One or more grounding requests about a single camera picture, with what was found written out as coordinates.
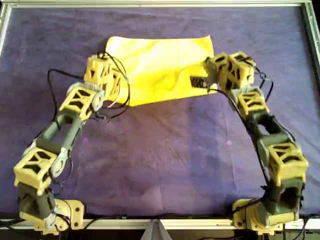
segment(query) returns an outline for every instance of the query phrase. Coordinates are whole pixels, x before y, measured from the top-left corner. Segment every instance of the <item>purple cloth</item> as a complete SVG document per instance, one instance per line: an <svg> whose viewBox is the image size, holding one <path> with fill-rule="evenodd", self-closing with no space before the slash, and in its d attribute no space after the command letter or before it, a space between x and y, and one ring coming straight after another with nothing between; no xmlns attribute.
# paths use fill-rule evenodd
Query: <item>purple cloth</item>
<svg viewBox="0 0 320 240"><path fill-rule="evenodd" d="M318 213L319 95L296 7L14 9L0 58L0 212L18 211L13 167L53 116L48 69L81 75L111 36L206 35L216 54L246 52L274 80L270 111L310 163L302 213ZM73 82L54 75L59 103ZM82 201L92 214L218 215L263 194L253 144L220 94L131 107L108 124L89 121L72 159L61 198Z"/></svg>

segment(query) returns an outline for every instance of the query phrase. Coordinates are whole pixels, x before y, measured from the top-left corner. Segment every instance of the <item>yellow fabric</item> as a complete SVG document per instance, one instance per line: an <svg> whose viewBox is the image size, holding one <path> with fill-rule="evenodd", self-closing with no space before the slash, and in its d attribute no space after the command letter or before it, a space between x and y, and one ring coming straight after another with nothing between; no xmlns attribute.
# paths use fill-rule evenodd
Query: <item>yellow fabric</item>
<svg viewBox="0 0 320 240"><path fill-rule="evenodd" d="M207 77L204 61L214 56L210 36L189 39L132 39L113 36L105 50L124 65L130 81L130 106L206 95L191 86L190 76ZM117 102L128 96L120 83Z"/></svg>

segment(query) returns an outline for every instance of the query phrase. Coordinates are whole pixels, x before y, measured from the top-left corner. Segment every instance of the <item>yellow bracket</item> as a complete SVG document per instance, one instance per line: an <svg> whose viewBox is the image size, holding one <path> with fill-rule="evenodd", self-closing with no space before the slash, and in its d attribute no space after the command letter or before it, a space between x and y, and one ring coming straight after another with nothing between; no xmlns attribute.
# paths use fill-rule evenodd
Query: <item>yellow bracket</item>
<svg viewBox="0 0 320 240"><path fill-rule="evenodd" d="M301 178L306 182L308 161L293 143L274 144L267 147L270 153L269 173L277 186L284 179Z"/></svg>
<svg viewBox="0 0 320 240"><path fill-rule="evenodd" d="M81 86L75 86L69 92L59 110L69 109L74 111L79 114L81 121L85 121L92 114L90 105L96 94L96 91Z"/></svg>
<svg viewBox="0 0 320 240"><path fill-rule="evenodd" d="M226 65L220 66L219 85L225 93L254 83L255 70L252 65L255 62L252 59L242 61L247 57L244 52L239 51L228 55Z"/></svg>
<svg viewBox="0 0 320 240"><path fill-rule="evenodd" d="M253 199L239 199L232 205L232 210L235 210L238 207L242 207L249 202L253 201ZM273 226L265 226L260 223L259 221L259 207L261 206L261 203L258 202L254 205L251 205L247 207L246 209L242 209L240 211L237 211L233 214L233 225L237 229L250 229L252 231L256 231L258 235L262 234L270 234L275 235L275 231L282 231L283 224L275 224ZM281 220L283 222L287 222L286 216L283 216Z"/></svg>
<svg viewBox="0 0 320 240"><path fill-rule="evenodd" d="M42 195L50 185L51 177L48 174L57 155L41 148L32 148L13 168L15 174L14 185L24 183L37 189L36 194Z"/></svg>
<svg viewBox="0 0 320 240"><path fill-rule="evenodd" d="M258 91L253 90L247 93L240 93L237 97L238 107L244 119L246 119L249 112L252 111L266 110L269 112L265 99Z"/></svg>
<svg viewBox="0 0 320 240"><path fill-rule="evenodd" d="M55 199L54 212L66 216L70 219L70 226L72 230L80 230L83 227L85 206L78 200L61 200ZM54 223L50 229L46 228L46 222L43 219L31 216L24 212L20 216L30 222L34 223L34 230L42 232L43 235L53 234L59 235L59 232L65 231L69 225L59 216L54 216Z"/></svg>
<svg viewBox="0 0 320 240"><path fill-rule="evenodd" d="M103 58L102 56L99 58L96 55L88 58L84 82L92 83L100 90L104 90L104 101L117 93L117 86L122 78L122 74L110 58Z"/></svg>

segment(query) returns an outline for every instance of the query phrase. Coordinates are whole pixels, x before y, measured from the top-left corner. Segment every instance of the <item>aluminum frame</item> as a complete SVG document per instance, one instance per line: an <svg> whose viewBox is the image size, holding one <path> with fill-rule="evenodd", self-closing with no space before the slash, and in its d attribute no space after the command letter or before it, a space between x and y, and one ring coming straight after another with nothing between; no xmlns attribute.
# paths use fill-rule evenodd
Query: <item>aluminum frame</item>
<svg viewBox="0 0 320 240"><path fill-rule="evenodd" d="M84 228L92 219L84 219L82 228ZM151 219L102 219L92 223L89 230L145 230ZM166 230L236 230L230 219L161 219ZM286 230L301 230L304 221L288 222L285 224ZM12 226L17 230L33 230L34 224L30 221L23 221ZM320 219L310 219L305 229L320 230Z"/></svg>
<svg viewBox="0 0 320 240"><path fill-rule="evenodd" d="M127 7L301 7L303 22L311 47L316 79L320 86L320 33L310 0L8 0L2 3L0 11L0 56L5 43L6 33L10 22L12 9L15 8L127 8ZM91 219L84 219L83 226ZM88 229L101 230L143 230L150 223L150 219L105 219L94 222ZM162 219L167 230L235 230L230 219ZM23 221L14 226L15 229L34 229L31 222ZM300 230L303 220L285 224L286 230ZM308 230L320 230L320 219L310 219L305 227Z"/></svg>

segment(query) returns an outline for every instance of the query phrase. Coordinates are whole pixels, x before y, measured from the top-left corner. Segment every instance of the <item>dark green link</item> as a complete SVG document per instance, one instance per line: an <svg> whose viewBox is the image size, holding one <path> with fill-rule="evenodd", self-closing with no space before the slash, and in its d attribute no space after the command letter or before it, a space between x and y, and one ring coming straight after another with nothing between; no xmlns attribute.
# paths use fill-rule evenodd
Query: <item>dark green link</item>
<svg viewBox="0 0 320 240"><path fill-rule="evenodd" d="M55 209L54 195L46 189L42 195L37 195L37 189L24 183L18 184L20 211L38 219L45 219Z"/></svg>
<svg viewBox="0 0 320 240"><path fill-rule="evenodd" d="M303 188L301 178L283 179L280 186L270 179L261 202L272 215L297 213Z"/></svg>
<svg viewBox="0 0 320 240"><path fill-rule="evenodd" d="M53 140L55 136L67 124L70 125L70 128L63 141L58 143L54 142ZM58 113L55 121L52 121L50 125L38 136L35 144L37 147L55 154L59 154L61 148L71 151L82 124L83 123L77 112L64 109Z"/></svg>

